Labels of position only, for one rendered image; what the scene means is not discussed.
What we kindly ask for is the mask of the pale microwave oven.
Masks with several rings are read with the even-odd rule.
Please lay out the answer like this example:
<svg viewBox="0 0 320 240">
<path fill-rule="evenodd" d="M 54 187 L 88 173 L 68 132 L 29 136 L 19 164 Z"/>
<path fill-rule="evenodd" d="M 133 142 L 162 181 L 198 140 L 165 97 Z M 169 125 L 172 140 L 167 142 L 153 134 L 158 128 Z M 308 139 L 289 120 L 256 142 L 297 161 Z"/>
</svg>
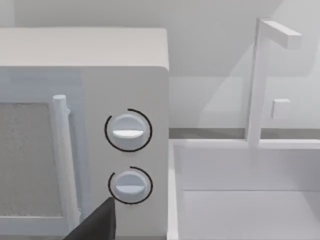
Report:
<svg viewBox="0 0 320 240">
<path fill-rule="evenodd" d="M 0 71 L 9 68 L 66 68 L 80 72 L 82 98 L 69 118 L 74 140 L 72 155 L 79 224 L 113 197 L 115 240 L 167 240 L 169 56 L 166 30 L 0 27 Z M 110 140 L 108 124 L 122 114 L 134 114 L 144 121 L 146 134 L 139 148 L 124 150 Z M 125 171 L 136 171 L 146 178 L 147 190 L 141 200 L 126 202 L 114 194 L 112 182 L 117 174 Z M 4 235 L 0 240 L 62 240 L 68 234 Z"/>
</svg>

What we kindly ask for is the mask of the white sink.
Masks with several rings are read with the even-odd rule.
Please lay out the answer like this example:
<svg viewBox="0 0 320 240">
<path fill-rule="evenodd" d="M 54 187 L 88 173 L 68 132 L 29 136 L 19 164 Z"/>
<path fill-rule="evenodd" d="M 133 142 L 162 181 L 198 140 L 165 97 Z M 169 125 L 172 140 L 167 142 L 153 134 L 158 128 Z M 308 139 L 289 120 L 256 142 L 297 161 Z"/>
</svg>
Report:
<svg viewBox="0 0 320 240">
<path fill-rule="evenodd" d="M 320 140 L 171 139 L 167 240 L 320 240 Z"/>
</svg>

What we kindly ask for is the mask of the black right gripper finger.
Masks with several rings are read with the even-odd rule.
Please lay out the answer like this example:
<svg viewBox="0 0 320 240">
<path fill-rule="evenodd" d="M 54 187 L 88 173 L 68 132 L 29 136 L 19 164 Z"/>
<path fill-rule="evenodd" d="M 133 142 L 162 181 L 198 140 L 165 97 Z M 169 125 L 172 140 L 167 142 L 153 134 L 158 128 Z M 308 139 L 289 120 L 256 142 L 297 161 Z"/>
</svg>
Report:
<svg viewBox="0 0 320 240">
<path fill-rule="evenodd" d="M 116 206 L 109 197 L 62 240 L 115 240 Z"/>
</svg>

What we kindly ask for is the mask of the tall white tap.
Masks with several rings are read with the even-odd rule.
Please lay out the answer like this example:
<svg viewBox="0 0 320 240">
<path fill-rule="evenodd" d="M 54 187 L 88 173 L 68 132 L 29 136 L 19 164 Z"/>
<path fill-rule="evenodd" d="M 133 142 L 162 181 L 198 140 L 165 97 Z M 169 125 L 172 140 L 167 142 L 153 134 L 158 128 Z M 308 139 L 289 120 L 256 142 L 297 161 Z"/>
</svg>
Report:
<svg viewBox="0 0 320 240">
<path fill-rule="evenodd" d="M 271 18 L 257 18 L 253 43 L 249 88 L 249 104 L 245 136 L 250 148 L 257 148 L 261 139 L 263 107 L 268 75 L 270 44 L 286 50 L 300 50 L 303 35 Z"/>
</svg>

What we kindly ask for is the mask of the microwave door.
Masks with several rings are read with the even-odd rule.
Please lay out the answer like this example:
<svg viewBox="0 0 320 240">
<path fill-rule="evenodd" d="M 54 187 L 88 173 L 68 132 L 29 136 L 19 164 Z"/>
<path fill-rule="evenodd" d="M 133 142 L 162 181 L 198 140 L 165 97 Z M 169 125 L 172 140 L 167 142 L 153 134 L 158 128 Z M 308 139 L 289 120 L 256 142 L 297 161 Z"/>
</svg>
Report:
<svg viewBox="0 0 320 240">
<path fill-rule="evenodd" d="M 62 237 L 63 213 L 53 96 L 65 95 L 70 116 L 82 100 L 78 70 L 0 70 L 0 236 Z"/>
</svg>

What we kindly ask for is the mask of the white microwave knob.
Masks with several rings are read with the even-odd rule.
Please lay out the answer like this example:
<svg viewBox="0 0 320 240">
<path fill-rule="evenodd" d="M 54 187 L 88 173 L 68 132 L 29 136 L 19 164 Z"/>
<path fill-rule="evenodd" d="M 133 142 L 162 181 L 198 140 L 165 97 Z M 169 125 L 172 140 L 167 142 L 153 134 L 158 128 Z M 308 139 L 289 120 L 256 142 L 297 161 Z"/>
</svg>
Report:
<svg viewBox="0 0 320 240">
<path fill-rule="evenodd" d="M 117 174 L 112 181 L 114 194 L 124 202 L 137 202 L 145 197 L 147 179 L 139 172 L 128 170 Z"/>
<path fill-rule="evenodd" d="M 133 113 L 113 118 L 107 133 L 112 143 L 123 150 L 133 150 L 144 144 L 147 127 L 145 122 Z"/>
</svg>

